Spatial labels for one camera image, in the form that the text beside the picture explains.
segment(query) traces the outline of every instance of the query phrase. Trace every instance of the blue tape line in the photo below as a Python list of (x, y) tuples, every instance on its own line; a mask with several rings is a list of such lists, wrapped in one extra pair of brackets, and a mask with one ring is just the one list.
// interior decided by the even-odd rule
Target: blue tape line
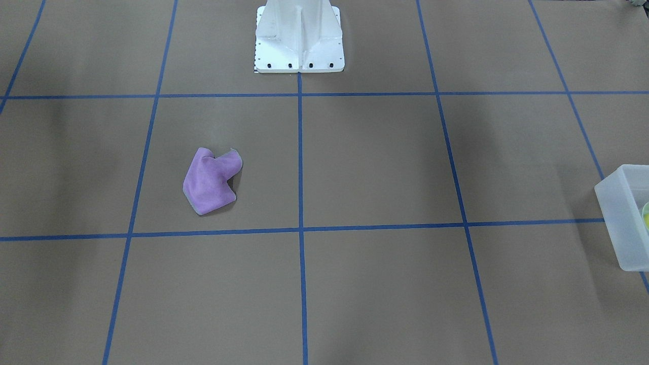
[(569, 91), (572, 95), (645, 95), (649, 90), (622, 90), (622, 91)]
[(152, 99), (154, 94), (124, 94), (124, 95), (18, 95), (10, 96), (10, 100), (50, 100), (50, 99)]
[(302, 297), (302, 365), (309, 365), (309, 341), (306, 315), (306, 265), (304, 262), (303, 231), (300, 231), (300, 295)]
[(646, 274), (640, 271), (640, 277), (643, 278), (644, 288), (647, 290), (647, 294), (649, 294), (649, 281), (647, 281)]
[(122, 265), (119, 269), (119, 279), (117, 280), (117, 289), (115, 292), (115, 301), (113, 302), (113, 312), (110, 317), (110, 325), (108, 326), (108, 335), (106, 336), (106, 347), (104, 349), (103, 365), (108, 365), (108, 358), (110, 356), (110, 346), (113, 339), (113, 332), (115, 329), (115, 322), (117, 320), (117, 310), (119, 308), (119, 298), (121, 297), (122, 284), (124, 282), (124, 274), (126, 272), (126, 265), (129, 259), (130, 241), (133, 235), (133, 228), (135, 226), (135, 217), (138, 213), (138, 203), (140, 202), (140, 192), (142, 189), (142, 181), (144, 180), (144, 171), (147, 165), (147, 158), (149, 156), (149, 146), (151, 145), (151, 135), (153, 133), (153, 125), (156, 118), (158, 109), (158, 100), (160, 90), (162, 89), (162, 79), (164, 77), (165, 65), (167, 64), (167, 55), (169, 54), (169, 45), (171, 44), (171, 34), (173, 33), (173, 24), (176, 19), (176, 9), (178, 8), (178, 0), (173, 1), (173, 9), (171, 10), (171, 19), (169, 20), (169, 30), (167, 32), (167, 42), (165, 43), (164, 53), (162, 55), (162, 64), (160, 65), (160, 74), (158, 76), (158, 87), (156, 89), (156, 97), (153, 99), (153, 107), (151, 109), (151, 118), (149, 120), (149, 129), (147, 131), (147, 140), (144, 145), (144, 152), (142, 154), (142, 162), (140, 164), (140, 175), (138, 177), (138, 185), (135, 191), (135, 198), (133, 199), (133, 209), (131, 210), (129, 232), (124, 245), (124, 255), (122, 256)]
[(305, 97), (324, 96), (433, 96), (434, 92), (308, 92)]
[(302, 365), (309, 364), (306, 313), (306, 266), (304, 263), (304, 164), (302, 149), (302, 74), (297, 73), (298, 215), (300, 232), (300, 295), (302, 298)]
[(429, 229), (464, 227), (464, 223), (389, 224), (389, 225), (337, 225), (329, 227), (305, 227), (304, 232), (377, 231), (383, 229)]
[(275, 94), (160, 94), (160, 97), (164, 98), (174, 98), (174, 97), (295, 97), (297, 93), (286, 92), (286, 93), (275, 93)]
[(557, 61), (557, 57), (554, 55), (554, 51), (552, 50), (552, 46), (550, 45), (550, 40), (548, 39), (548, 36), (545, 33), (545, 29), (543, 29), (543, 24), (541, 24), (541, 18), (539, 17), (539, 13), (537, 13), (536, 8), (534, 7), (534, 3), (532, 2), (532, 0), (528, 0), (528, 3), (530, 4), (530, 7), (532, 8), (532, 12), (534, 13), (534, 18), (536, 19), (536, 23), (539, 26), (539, 30), (541, 30), (541, 34), (543, 35), (543, 40), (545, 41), (545, 45), (547, 46), (548, 51), (550, 52), (550, 56), (552, 57), (552, 62), (554, 62), (554, 67), (557, 69), (557, 73), (559, 74), (559, 78), (561, 79), (561, 83), (563, 85), (563, 88), (565, 89), (565, 91), (566, 91), (566, 93), (568, 95), (568, 100), (570, 101), (572, 111), (574, 113), (575, 118), (577, 118), (577, 123), (579, 124), (579, 128), (582, 131), (583, 139), (586, 142), (586, 146), (588, 147), (588, 151), (591, 153), (591, 158), (593, 159), (593, 162), (595, 163), (595, 167), (597, 168), (597, 172), (600, 174), (600, 178), (602, 180), (604, 180), (604, 172), (602, 172), (602, 167), (600, 166), (600, 163), (597, 160), (597, 156), (595, 155), (595, 151), (593, 149), (593, 146), (591, 145), (591, 141), (588, 138), (588, 134), (586, 133), (586, 128), (584, 128), (584, 126), (583, 126), (582, 118), (580, 117), (579, 112), (577, 111), (577, 107), (574, 104), (574, 100), (572, 100), (570, 90), (568, 89), (568, 84), (566, 83), (566, 80), (563, 77), (563, 72), (561, 72), (561, 68), (559, 67), (559, 62)]
[(473, 275), (476, 280), (476, 288), (478, 289), (478, 297), (480, 297), (480, 307), (482, 308), (482, 317), (484, 318), (485, 328), (487, 330), (487, 338), (489, 340), (489, 348), (491, 349), (491, 358), (494, 365), (498, 365), (498, 355), (496, 354), (496, 344), (493, 341), (493, 334), (491, 331), (491, 322), (489, 321), (489, 312), (487, 311), (487, 302), (485, 301), (484, 291), (482, 290), (482, 280), (480, 279), (480, 270), (478, 270), (478, 261), (476, 260), (476, 253), (473, 250), (473, 240), (471, 239), (471, 232), (469, 227), (464, 227), (464, 233), (469, 243), (469, 255), (471, 256), (471, 265), (473, 265)]
[(468, 222), (469, 227), (495, 227), (501, 225), (553, 225), (578, 223), (604, 223), (604, 218), (585, 218), (576, 220), (532, 220), (532, 221), (483, 221)]
[(225, 229), (222, 231), (180, 231), (180, 232), (141, 232), (133, 233), (134, 238), (146, 237), (183, 237), (183, 236), (223, 236), (230, 234), (266, 234), (266, 233), (295, 233), (298, 228), (268, 228), (268, 229)]
[(13, 75), (11, 75), (11, 79), (9, 80), (9, 85), (6, 88), (5, 91), (5, 97), (2, 99), (2, 102), (0, 103), (0, 114), (2, 114), (2, 111), (5, 109), (7, 97), (9, 94), (11, 94), (11, 89), (14, 87), (14, 83), (16, 82), (16, 77), (18, 77), (18, 71), (20, 71), (20, 66), (23, 65), (23, 61), (25, 60), (25, 55), (27, 55), (27, 49), (29, 49), (29, 45), (32, 43), (32, 39), (34, 38), (34, 33), (36, 33), (36, 28), (38, 28), (38, 23), (40, 22), (40, 17), (43, 15), (43, 9), (45, 8), (45, 0), (41, 1), (41, 6), (38, 8), (38, 14), (36, 15), (36, 20), (34, 20), (34, 25), (32, 26), (32, 30), (29, 32), (29, 37), (27, 37), (27, 42), (25, 42), (25, 47), (23, 48), (23, 52), (20, 54), (20, 58), (18, 59), (18, 63), (16, 64), (16, 68), (14, 69)]
[(117, 279), (115, 299), (113, 300), (113, 311), (110, 313), (110, 324), (108, 324), (108, 335), (106, 336), (106, 347), (104, 348), (104, 357), (102, 360), (103, 365), (108, 365), (108, 356), (110, 355), (110, 345), (113, 342), (113, 334), (115, 332), (115, 322), (117, 319), (117, 310), (119, 309), (119, 299), (121, 297), (122, 285), (124, 284), (124, 274), (126, 273), (126, 263), (129, 259), (129, 251), (130, 251), (130, 237), (127, 237), (126, 244), (124, 245), (124, 253), (122, 254), (122, 262), (119, 267), (119, 278)]
[(302, 150), (302, 74), (297, 74), (297, 160), (299, 227), (304, 228), (304, 152)]
[[(464, 95), (646, 95), (648, 90), (638, 91), (482, 91), (482, 92), (341, 92), (341, 93), (302, 93), (303, 97), (340, 96), (464, 96)], [(275, 94), (160, 94), (160, 98), (219, 98), (219, 97), (297, 97), (297, 93)], [(106, 95), (15, 95), (0, 97), (4, 100), (41, 99), (153, 99), (156, 94), (106, 94)]]
[(438, 92), (440, 96), (455, 96), (455, 95), (565, 95), (566, 92), (562, 91), (484, 91), (484, 92)]
[[(512, 225), (555, 225), (555, 224), (581, 224), (581, 223), (604, 223), (603, 218), (585, 218), (577, 220), (532, 220), (532, 221), (482, 221), (467, 222), (469, 227), (493, 227)], [(139, 232), (132, 233), (133, 238), (147, 237), (182, 237), (182, 236), (221, 236), (230, 234), (272, 234), (272, 233), (296, 233), (296, 232), (332, 232), (332, 231), (378, 231), (389, 229), (435, 229), (435, 228), (459, 228), (465, 224), (459, 223), (420, 223), (420, 224), (389, 224), (389, 225), (334, 225), (320, 227), (286, 227), (286, 228), (259, 228), (259, 229), (223, 229), (213, 231), (169, 231), (169, 232)], [(127, 238), (128, 233), (107, 233), (107, 234), (63, 234), (51, 236), (6, 236), (0, 237), (0, 242), (24, 242), (24, 241), (55, 241), (55, 240), (93, 240), (107, 238)]]
[(51, 236), (13, 236), (0, 237), (0, 242), (20, 242), (20, 241), (58, 241), (58, 240), (98, 240), (106, 238), (126, 238), (126, 233), (108, 233), (108, 234), (61, 234)]
[(448, 129), (446, 125), (446, 119), (444, 117), (444, 110), (442, 107), (441, 98), (439, 96), (439, 87), (437, 85), (437, 77), (435, 76), (435, 68), (433, 64), (433, 58), (430, 53), (430, 46), (428, 44), (428, 36), (426, 35), (426, 25), (424, 24), (424, 17), (421, 11), (421, 3), (419, 0), (417, 2), (417, 11), (419, 13), (419, 23), (421, 26), (422, 36), (424, 38), (424, 44), (426, 46), (426, 55), (428, 56), (428, 66), (430, 67), (430, 76), (433, 81), (433, 87), (435, 88), (437, 107), (439, 109), (439, 119), (441, 120), (442, 129), (444, 131), (444, 141), (447, 145), (448, 161), (450, 162), (451, 172), (453, 173), (453, 181), (455, 183), (456, 194), (458, 197), (459, 210), (462, 215), (462, 223), (464, 226), (465, 236), (467, 238), (467, 245), (469, 247), (469, 254), (471, 256), (471, 264), (473, 266), (473, 275), (476, 281), (476, 288), (478, 290), (478, 297), (480, 298), (480, 306), (482, 307), (482, 317), (485, 323), (485, 330), (487, 331), (487, 339), (489, 341), (489, 348), (491, 349), (491, 358), (494, 365), (498, 365), (498, 355), (496, 353), (496, 345), (493, 340), (493, 335), (491, 332), (491, 323), (489, 321), (489, 313), (487, 311), (487, 304), (485, 301), (484, 293), (482, 290), (482, 282), (480, 280), (480, 272), (478, 271), (478, 262), (476, 260), (475, 253), (473, 251), (473, 243), (471, 240), (471, 233), (469, 232), (469, 226), (467, 225), (467, 215), (464, 209), (464, 202), (462, 200), (462, 192), (459, 187), (458, 174), (455, 169), (455, 161), (453, 159), (453, 151), (450, 145), (450, 138), (448, 137)]

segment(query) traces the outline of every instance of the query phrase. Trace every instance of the microfiber cloth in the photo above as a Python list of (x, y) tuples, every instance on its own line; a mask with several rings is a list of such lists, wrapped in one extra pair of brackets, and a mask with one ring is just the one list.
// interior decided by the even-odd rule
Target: microfiber cloth
[(228, 180), (241, 170), (242, 165), (235, 149), (217, 158), (207, 148), (201, 147), (196, 151), (182, 183), (182, 191), (196, 213), (202, 216), (237, 199)]

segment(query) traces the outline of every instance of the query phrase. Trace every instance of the green object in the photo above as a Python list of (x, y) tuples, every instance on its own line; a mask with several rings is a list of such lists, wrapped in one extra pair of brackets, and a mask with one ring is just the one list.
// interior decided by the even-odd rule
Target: green object
[(649, 203), (645, 204), (643, 207), (643, 219), (645, 227), (649, 229)]

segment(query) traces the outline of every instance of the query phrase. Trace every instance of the translucent container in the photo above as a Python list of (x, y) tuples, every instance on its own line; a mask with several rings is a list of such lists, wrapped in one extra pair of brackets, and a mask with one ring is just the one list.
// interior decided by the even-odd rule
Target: translucent container
[(649, 230), (641, 211), (649, 202), (649, 166), (621, 165), (595, 186), (620, 267), (649, 271)]

